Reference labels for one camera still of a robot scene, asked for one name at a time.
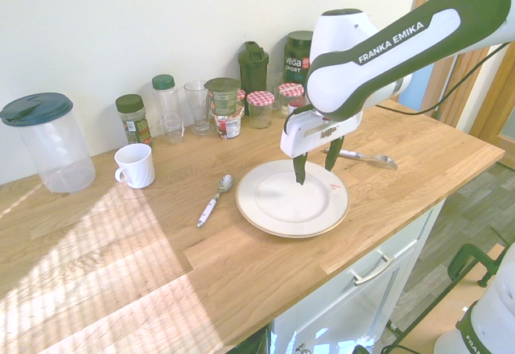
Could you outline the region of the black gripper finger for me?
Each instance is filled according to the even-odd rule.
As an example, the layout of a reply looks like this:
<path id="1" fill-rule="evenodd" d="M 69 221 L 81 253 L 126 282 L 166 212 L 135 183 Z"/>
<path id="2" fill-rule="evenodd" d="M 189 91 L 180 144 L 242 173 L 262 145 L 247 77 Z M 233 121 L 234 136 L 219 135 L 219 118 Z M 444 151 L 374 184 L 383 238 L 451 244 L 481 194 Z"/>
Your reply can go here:
<path id="1" fill-rule="evenodd" d="M 342 145 L 344 143 L 344 136 L 334 139 L 330 142 L 330 146 L 327 150 L 327 155 L 325 158 L 325 169 L 327 171 L 331 171 L 334 167 L 336 160 L 340 155 L 340 151 Z"/>
<path id="2" fill-rule="evenodd" d="M 306 179 L 306 162 L 308 153 L 303 153 L 293 158 L 293 166 L 296 182 L 301 186 L 304 185 Z"/>

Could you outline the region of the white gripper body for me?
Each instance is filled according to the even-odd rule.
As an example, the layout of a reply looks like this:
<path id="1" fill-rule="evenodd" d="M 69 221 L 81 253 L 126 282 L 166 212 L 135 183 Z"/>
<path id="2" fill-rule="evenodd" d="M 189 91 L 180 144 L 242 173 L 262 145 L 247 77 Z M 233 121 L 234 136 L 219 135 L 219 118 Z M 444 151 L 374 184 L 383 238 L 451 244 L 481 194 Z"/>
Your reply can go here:
<path id="1" fill-rule="evenodd" d="M 297 108 L 285 120 L 280 148 L 291 158 L 306 154 L 355 131 L 362 115 L 359 112 L 345 121 L 333 121 L 312 106 Z"/>

